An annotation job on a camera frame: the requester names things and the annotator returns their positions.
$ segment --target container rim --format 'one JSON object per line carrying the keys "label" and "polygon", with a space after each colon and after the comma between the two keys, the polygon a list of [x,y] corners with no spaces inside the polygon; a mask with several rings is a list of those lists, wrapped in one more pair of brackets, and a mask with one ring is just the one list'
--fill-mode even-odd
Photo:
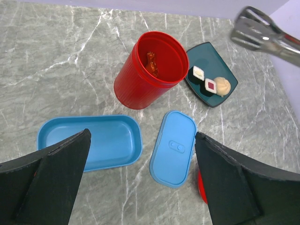
{"label": "container rim", "polygon": [[[139,54],[138,54],[138,48],[139,48],[139,43],[140,43],[141,39],[145,38],[145,36],[147,36],[147,35],[149,35],[149,34],[163,35],[163,36],[165,36],[165,37],[171,39],[171,40],[172,40],[175,44],[177,44],[177,45],[179,46],[179,48],[185,53],[185,54],[184,54],[184,55],[185,55],[184,60],[185,60],[186,63],[187,63],[187,71],[186,71],[186,73],[185,73],[184,76],[182,76],[180,79],[178,79],[178,80],[176,80],[176,81],[169,82],[169,81],[164,81],[164,80],[161,80],[161,79],[158,79],[158,78],[154,77],[151,73],[149,73],[149,72],[146,70],[146,68],[145,68],[144,65],[142,64],[141,59],[140,59],[140,57],[139,57]],[[182,81],[182,80],[186,77],[186,75],[188,74],[189,60],[188,60],[188,55],[187,55],[186,50],[184,49],[184,47],[182,46],[182,44],[181,44],[178,40],[176,40],[174,37],[172,37],[171,35],[169,35],[169,34],[167,34],[167,33],[164,33],[164,32],[161,32],[161,31],[156,31],[156,30],[155,30],[155,31],[148,31],[148,32],[143,33],[143,34],[139,37],[139,39],[137,40],[137,42],[136,42],[136,55],[137,55],[138,63],[139,63],[139,64],[141,65],[141,67],[142,67],[141,69],[142,69],[148,76],[150,76],[151,79],[153,79],[153,80],[155,80],[155,81],[157,81],[157,82],[162,82],[162,83],[164,83],[164,84],[175,84],[175,85],[176,85],[176,84],[178,84],[180,81]]]}

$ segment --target rectangular plate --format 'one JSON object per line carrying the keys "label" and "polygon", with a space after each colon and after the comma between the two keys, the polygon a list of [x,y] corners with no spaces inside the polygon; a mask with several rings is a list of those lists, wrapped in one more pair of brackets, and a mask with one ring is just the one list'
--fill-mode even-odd
{"label": "rectangular plate", "polygon": [[84,171],[130,165],[143,150],[137,122],[126,115],[59,117],[47,121],[37,134],[37,150],[60,142],[85,128],[91,132]]}
{"label": "rectangular plate", "polygon": [[[236,86],[238,85],[238,81],[228,68],[226,63],[223,61],[221,56],[218,54],[216,49],[212,46],[210,42],[205,42],[195,47],[189,49],[187,51],[187,56],[189,60],[189,73],[187,74],[185,80],[189,85],[190,89],[194,92],[194,94],[200,98],[205,104],[214,108],[218,105],[222,104],[231,93],[234,91]],[[219,95],[214,94],[211,97],[205,96],[200,92],[200,85],[197,80],[194,78],[193,73],[191,73],[191,68],[193,66],[197,66],[204,71],[204,77],[209,78],[211,80],[216,77],[224,77],[227,79],[231,85],[230,92],[221,97]]]}

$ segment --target dark teal plate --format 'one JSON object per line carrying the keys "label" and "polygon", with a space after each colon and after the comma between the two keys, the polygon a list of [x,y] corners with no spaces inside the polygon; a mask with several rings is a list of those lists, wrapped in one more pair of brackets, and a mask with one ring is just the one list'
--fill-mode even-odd
{"label": "dark teal plate", "polygon": [[[189,60],[189,73],[187,74],[185,80],[191,90],[199,97],[205,104],[214,108],[222,104],[231,93],[234,91],[238,85],[238,80],[235,78],[231,70],[228,68],[226,63],[223,61],[221,56],[217,53],[215,48],[210,42],[205,42],[187,51],[187,56]],[[213,95],[211,97],[205,96],[200,92],[200,85],[197,79],[193,76],[190,68],[197,66],[204,71],[204,77],[211,80],[218,76],[227,79],[231,85],[230,92],[221,97],[219,95]]]}

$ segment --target sushi roll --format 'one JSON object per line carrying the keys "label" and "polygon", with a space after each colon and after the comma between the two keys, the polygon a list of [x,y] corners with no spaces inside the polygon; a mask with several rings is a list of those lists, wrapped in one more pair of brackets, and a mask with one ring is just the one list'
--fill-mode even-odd
{"label": "sushi roll", "polygon": [[201,83],[204,84],[204,71],[199,67],[193,66],[188,71],[188,79],[190,82],[199,85]]}
{"label": "sushi roll", "polygon": [[193,66],[193,76],[201,81],[204,81],[204,71],[199,67]]}
{"label": "sushi roll", "polygon": [[206,78],[204,80],[204,84],[200,84],[200,92],[207,97],[213,96],[214,94],[217,93],[216,82]]}

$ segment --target orange toy food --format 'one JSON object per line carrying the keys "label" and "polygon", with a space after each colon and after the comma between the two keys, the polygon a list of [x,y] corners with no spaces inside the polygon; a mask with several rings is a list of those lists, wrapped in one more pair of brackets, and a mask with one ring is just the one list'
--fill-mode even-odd
{"label": "orange toy food", "polygon": [[146,70],[152,74],[154,77],[158,78],[158,68],[156,66],[156,56],[153,52],[148,52],[147,53],[147,59],[148,63],[146,65]]}

